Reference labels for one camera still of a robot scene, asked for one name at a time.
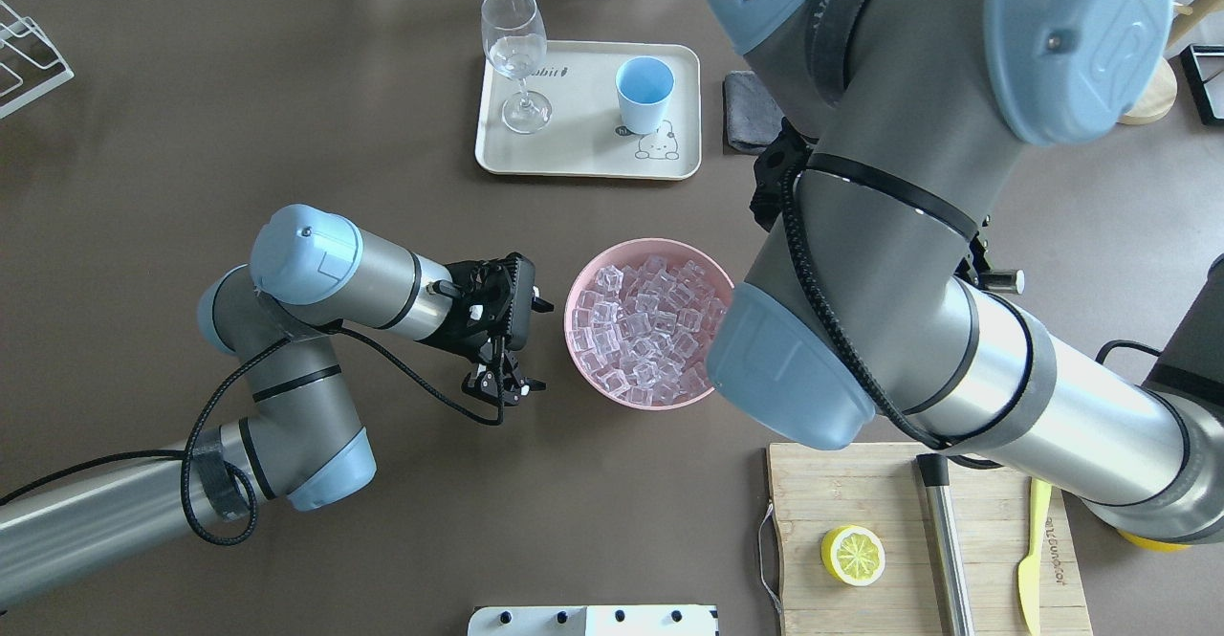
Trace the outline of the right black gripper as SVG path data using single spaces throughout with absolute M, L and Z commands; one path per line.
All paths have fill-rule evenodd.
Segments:
M 787 117 L 778 122 L 778 135 L 754 161 L 755 188 L 749 209 L 758 226 L 769 234 L 782 212 L 782 190 L 805 170 L 813 146 Z

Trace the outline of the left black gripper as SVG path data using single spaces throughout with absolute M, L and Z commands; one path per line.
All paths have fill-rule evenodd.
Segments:
M 521 371 L 517 353 L 492 357 L 492 344 L 507 350 L 525 347 L 532 312 L 554 312 L 551 301 L 534 292 L 536 265 L 519 252 L 490 261 L 459 261 L 446 265 L 447 280 L 428 283 L 436 300 L 450 301 L 441 325 L 421 342 L 428 347 L 477 360 L 465 375 L 465 395 L 494 406 L 517 406 L 532 393 L 545 391 L 545 382 Z

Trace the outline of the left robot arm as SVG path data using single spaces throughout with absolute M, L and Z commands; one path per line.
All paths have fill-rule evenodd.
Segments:
M 367 345 L 412 382 L 420 375 L 370 330 L 464 360 L 463 391 L 494 413 L 431 384 L 426 393 L 497 427 L 507 406 L 545 388 L 523 374 L 517 353 L 532 316 L 552 309 L 519 252 L 437 264 L 339 214 L 301 204 L 277 210 L 248 264 L 198 301 L 201 334 L 239 366 L 184 443 L 108 454 L 2 497 L 2 608 L 184 534 L 245 543 L 266 501 L 312 511 L 368 486 L 376 457 L 335 338 Z

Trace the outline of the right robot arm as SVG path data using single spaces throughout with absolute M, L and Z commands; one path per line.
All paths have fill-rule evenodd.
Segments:
M 1222 262 L 1141 384 L 957 275 L 1027 146 L 1102 138 L 1173 0 L 707 0 L 785 124 L 767 230 L 707 355 L 727 401 L 836 451 L 875 415 L 1151 541 L 1222 541 Z

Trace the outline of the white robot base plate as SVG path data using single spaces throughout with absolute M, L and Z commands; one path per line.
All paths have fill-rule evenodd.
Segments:
M 716 605 L 485 605 L 468 635 L 720 635 Z

